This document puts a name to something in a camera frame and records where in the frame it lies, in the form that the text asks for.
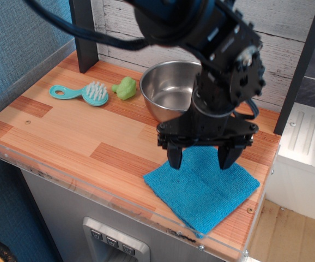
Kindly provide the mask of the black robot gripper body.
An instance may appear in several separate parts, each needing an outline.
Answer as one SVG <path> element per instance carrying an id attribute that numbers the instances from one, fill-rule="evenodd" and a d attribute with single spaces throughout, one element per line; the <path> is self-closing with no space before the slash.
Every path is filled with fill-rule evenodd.
<path id="1" fill-rule="evenodd" d="M 246 104 L 252 115 L 238 113 L 233 108 L 216 114 L 204 101 L 192 98 L 186 113 L 158 125 L 157 145 L 164 149 L 212 145 L 243 150 L 252 145 L 253 135 L 258 132 L 258 126 L 250 122 L 258 116 L 258 108 L 252 99 Z"/>

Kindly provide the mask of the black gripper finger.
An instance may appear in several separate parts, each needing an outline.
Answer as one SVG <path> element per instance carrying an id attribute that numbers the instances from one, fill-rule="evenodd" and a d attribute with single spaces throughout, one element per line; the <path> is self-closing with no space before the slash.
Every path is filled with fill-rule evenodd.
<path id="1" fill-rule="evenodd" d="M 218 147 L 218 160 L 220 169 L 230 168 L 242 154 L 241 146 L 222 145 Z"/>
<path id="2" fill-rule="evenodd" d="M 167 144 L 167 158 L 171 168 L 180 169 L 183 158 L 182 148 L 169 142 Z"/>

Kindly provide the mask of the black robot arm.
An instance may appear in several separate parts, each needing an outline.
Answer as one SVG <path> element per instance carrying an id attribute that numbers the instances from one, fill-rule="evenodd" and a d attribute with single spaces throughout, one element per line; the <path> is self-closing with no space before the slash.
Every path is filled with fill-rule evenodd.
<path id="1" fill-rule="evenodd" d="M 167 150 L 171 167 L 179 169 L 182 150 L 217 146 L 219 165 L 228 169 L 252 144 L 258 126 L 253 116 L 235 109 L 252 101 L 265 86 L 260 58 L 262 42 L 243 21 L 233 1 L 132 1 L 138 26 L 151 45 L 178 46 L 201 62 L 191 104 L 180 117 L 157 127 L 158 144 Z"/>

